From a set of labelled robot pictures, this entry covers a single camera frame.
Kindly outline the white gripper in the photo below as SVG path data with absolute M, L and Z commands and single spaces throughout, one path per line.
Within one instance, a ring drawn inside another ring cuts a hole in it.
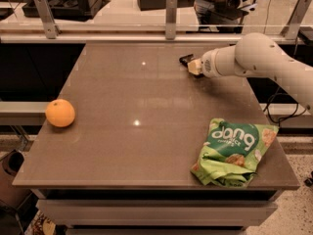
M 220 77 L 221 74 L 217 69 L 216 57 L 218 49 L 213 49 L 205 52 L 201 59 L 195 59 L 188 63 L 188 71 L 193 75 L 200 75 L 201 73 L 208 77 Z

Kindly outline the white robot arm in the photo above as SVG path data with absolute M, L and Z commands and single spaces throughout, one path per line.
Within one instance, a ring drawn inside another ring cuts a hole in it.
M 313 68 L 290 57 L 275 41 L 249 33 L 236 45 L 216 48 L 187 64 L 188 72 L 205 77 L 269 78 L 313 114 Z

